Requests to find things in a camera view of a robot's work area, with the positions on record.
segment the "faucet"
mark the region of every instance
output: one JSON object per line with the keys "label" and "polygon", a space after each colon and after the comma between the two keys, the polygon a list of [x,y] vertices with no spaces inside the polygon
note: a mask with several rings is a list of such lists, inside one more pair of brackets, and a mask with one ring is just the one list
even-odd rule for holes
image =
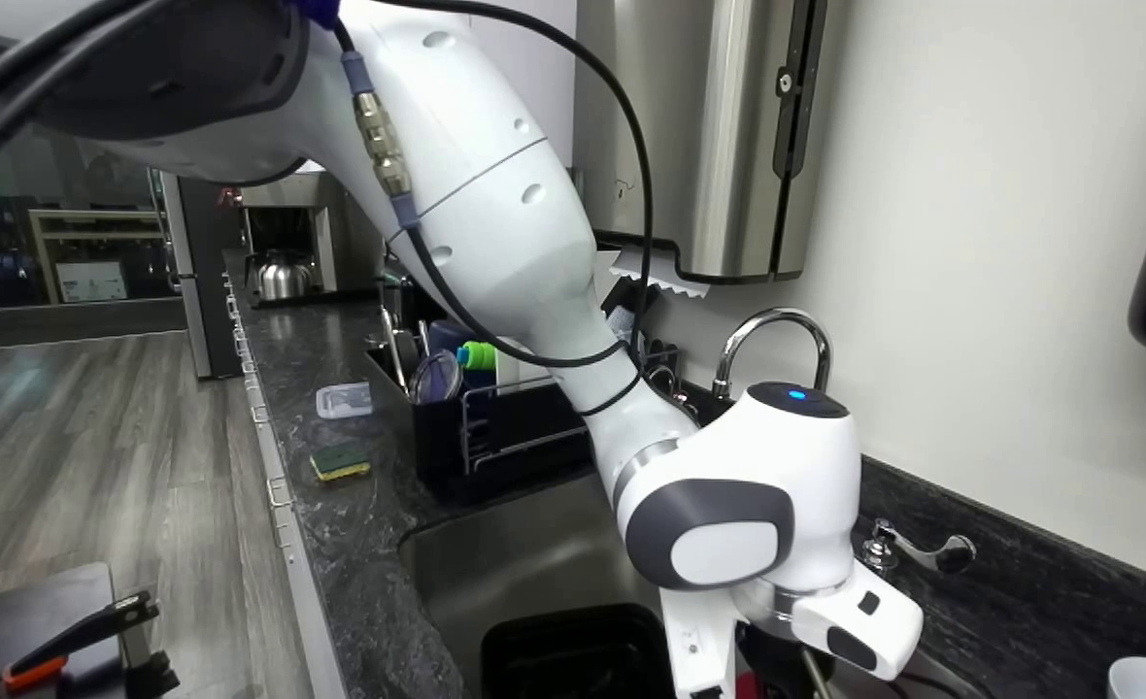
{"label": "faucet", "polygon": [[736,352],[744,351],[744,342],[750,342],[754,331],[775,325],[775,324],[795,324],[795,325],[806,325],[814,335],[814,342],[818,342],[814,387],[827,394],[830,364],[837,364],[830,362],[830,339],[795,307],[767,307],[767,309],[750,313],[748,324],[739,324],[739,331],[728,339],[728,351],[719,357],[719,373],[716,373],[716,386],[710,386],[716,400],[732,400],[732,364],[736,364]]}
{"label": "faucet", "polygon": [[977,560],[977,544],[966,536],[950,536],[939,548],[919,548],[889,519],[874,519],[874,532],[862,538],[862,562],[889,576],[902,560],[934,576],[960,576]]}

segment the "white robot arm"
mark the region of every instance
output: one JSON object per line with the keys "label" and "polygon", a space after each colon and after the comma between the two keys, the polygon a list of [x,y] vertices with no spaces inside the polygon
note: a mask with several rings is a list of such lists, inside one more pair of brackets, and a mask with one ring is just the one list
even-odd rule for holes
{"label": "white robot arm", "polygon": [[[0,41],[78,4],[91,0],[0,0]],[[219,8],[297,10],[284,0],[219,0]],[[48,120],[147,167],[210,181],[272,179],[314,161],[360,202],[403,268],[441,295],[412,246],[421,228],[445,285],[494,335],[542,357],[592,357],[615,346],[592,300],[595,233],[577,188],[467,25],[385,4],[347,4],[342,25],[366,75],[360,65],[347,75],[342,38],[298,25],[292,41],[302,54],[288,61],[279,100],[214,110],[202,96],[186,106],[175,96],[173,114],[186,114],[184,120],[157,120],[153,110],[142,116],[104,110],[81,120],[72,96]],[[701,431],[634,382],[638,364],[626,352],[561,364],[557,375],[587,410],[618,536],[634,566],[661,585],[682,694],[736,694],[739,623],[884,680],[904,667],[920,611],[854,562],[860,445],[837,400],[776,382],[754,386]]]}

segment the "refrigerator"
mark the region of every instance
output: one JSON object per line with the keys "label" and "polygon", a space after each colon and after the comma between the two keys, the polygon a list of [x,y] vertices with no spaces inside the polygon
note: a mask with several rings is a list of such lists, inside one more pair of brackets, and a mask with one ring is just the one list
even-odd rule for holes
{"label": "refrigerator", "polygon": [[243,208],[221,188],[161,176],[169,212],[169,276],[184,295],[186,342],[197,382],[243,375],[226,309],[226,254],[243,250]]}

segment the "dish rack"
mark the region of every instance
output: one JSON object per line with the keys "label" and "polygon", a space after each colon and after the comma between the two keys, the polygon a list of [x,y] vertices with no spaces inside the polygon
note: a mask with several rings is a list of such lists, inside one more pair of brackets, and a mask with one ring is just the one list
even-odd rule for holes
{"label": "dish rack", "polygon": [[595,444],[553,382],[467,387],[412,405],[417,474],[455,505],[595,470]]}

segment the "kitchen counter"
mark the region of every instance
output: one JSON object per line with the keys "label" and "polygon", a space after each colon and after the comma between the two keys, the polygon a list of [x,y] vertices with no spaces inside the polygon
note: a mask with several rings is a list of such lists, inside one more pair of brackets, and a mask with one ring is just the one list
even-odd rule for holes
{"label": "kitchen counter", "polygon": [[[239,302],[239,325],[314,691],[464,694],[397,557],[412,527],[451,509],[417,480],[403,397],[369,362],[376,302]],[[369,382],[376,410],[323,422],[314,394],[347,382]],[[366,444],[375,474],[319,485],[309,456],[333,444]],[[896,585],[928,612],[920,643],[996,699],[1102,694],[1110,656],[1146,651],[1143,572],[867,461],[862,527],[880,518],[919,544],[977,538],[981,560],[964,576],[902,566]]]}

